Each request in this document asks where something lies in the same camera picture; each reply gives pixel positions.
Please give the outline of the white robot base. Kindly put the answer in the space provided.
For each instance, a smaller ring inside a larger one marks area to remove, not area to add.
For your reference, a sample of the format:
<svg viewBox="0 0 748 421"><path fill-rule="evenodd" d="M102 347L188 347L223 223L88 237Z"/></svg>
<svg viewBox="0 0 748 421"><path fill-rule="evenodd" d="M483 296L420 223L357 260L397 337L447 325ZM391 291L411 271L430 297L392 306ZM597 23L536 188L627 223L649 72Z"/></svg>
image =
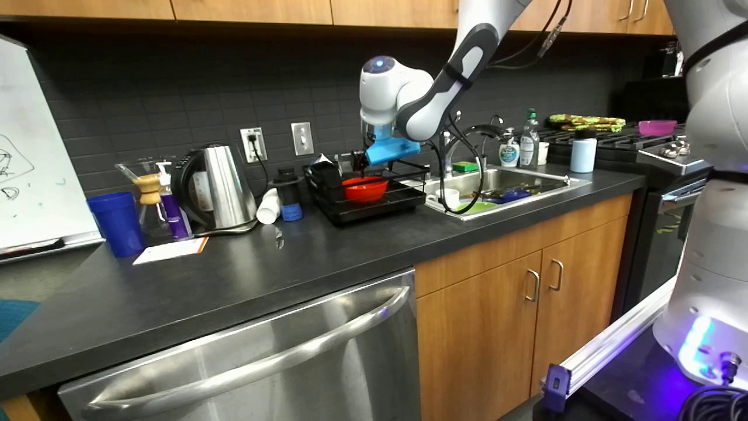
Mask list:
<svg viewBox="0 0 748 421"><path fill-rule="evenodd" d="M684 136L711 166L652 336L701 383L748 388L748 0L667 0L684 55Z"/></svg>

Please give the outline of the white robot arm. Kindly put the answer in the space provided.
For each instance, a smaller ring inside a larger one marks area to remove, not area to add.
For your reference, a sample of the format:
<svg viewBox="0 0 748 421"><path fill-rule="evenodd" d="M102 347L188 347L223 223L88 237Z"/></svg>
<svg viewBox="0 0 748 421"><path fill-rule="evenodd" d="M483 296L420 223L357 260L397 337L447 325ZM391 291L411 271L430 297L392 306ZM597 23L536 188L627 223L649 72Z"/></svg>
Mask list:
<svg viewBox="0 0 748 421"><path fill-rule="evenodd" d="M530 0L461 0L454 48L434 76L394 57L371 57L359 69L359 120L408 140L434 139L449 108L488 67L528 5Z"/></svg>

